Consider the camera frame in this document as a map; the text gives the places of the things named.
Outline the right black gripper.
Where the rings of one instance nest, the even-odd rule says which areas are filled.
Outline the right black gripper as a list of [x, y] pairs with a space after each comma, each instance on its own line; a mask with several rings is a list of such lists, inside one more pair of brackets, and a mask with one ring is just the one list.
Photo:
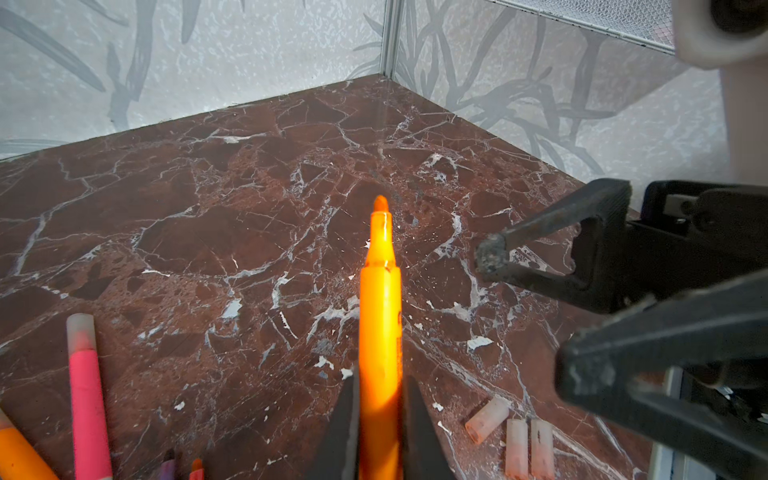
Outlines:
[[[656, 181], [626, 222], [631, 192], [625, 180], [589, 182], [489, 234], [475, 248], [476, 272], [602, 314], [692, 290], [575, 335], [556, 355], [555, 390], [724, 478], [764, 479], [767, 188]], [[672, 367], [745, 406], [671, 397], [652, 379]]]

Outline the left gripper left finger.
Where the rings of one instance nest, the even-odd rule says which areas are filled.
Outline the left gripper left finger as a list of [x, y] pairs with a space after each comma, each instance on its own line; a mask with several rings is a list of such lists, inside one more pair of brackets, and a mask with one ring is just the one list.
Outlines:
[[343, 381], [330, 422], [315, 452], [306, 479], [358, 478], [360, 381], [357, 372]]

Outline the pink highlighter pair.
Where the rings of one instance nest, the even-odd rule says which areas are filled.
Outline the pink highlighter pair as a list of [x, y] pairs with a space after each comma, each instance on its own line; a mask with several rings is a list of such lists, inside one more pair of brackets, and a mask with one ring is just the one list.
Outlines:
[[66, 333], [75, 478], [112, 479], [94, 317], [70, 315]]

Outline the orange highlighter pair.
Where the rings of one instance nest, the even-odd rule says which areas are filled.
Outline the orange highlighter pair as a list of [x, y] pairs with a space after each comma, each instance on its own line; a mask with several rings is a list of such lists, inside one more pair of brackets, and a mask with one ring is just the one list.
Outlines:
[[4, 412], [1, 412], [1, 478], [58, 480], [57, 475]]

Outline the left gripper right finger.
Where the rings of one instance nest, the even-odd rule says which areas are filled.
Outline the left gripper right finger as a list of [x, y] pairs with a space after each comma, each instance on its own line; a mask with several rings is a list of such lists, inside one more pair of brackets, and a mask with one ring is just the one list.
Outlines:
[[407, 376], [403, 389], [403, 478], [449, 479], [455, 474], [440, 444], [418, 383]]

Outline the translucent pen cap lowest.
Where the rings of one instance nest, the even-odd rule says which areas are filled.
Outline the translucent pen cap lowest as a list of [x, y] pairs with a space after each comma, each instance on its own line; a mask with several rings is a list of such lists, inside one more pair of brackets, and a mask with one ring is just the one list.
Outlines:
[[506, 423], [504, 473], [508, 479], [529, 479], [528, 424], [525, 419]]

